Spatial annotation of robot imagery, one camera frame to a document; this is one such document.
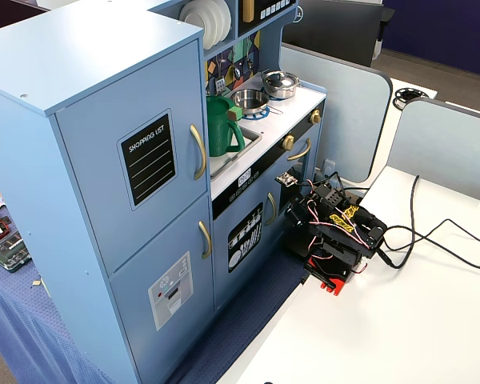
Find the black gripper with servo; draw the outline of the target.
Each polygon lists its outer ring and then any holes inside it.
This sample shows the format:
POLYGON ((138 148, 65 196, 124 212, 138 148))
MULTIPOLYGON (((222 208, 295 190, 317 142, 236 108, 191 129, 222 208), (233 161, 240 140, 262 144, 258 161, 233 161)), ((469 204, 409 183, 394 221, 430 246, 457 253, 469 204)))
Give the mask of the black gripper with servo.
MULTIPOLYGON (((312 199, 319 214, 331 214, 337 208, 342 208, 345 202, 344 196, 328 184, 317 186, 312 199)), ((304 207, 303 200, 295 198, 287 207, 285 217, 292 226, 296 226, 287 231, 287 250, 298 257, 307 257, 313 236, 308 230, 298 228, 307 224, 307 208, 304 207)))

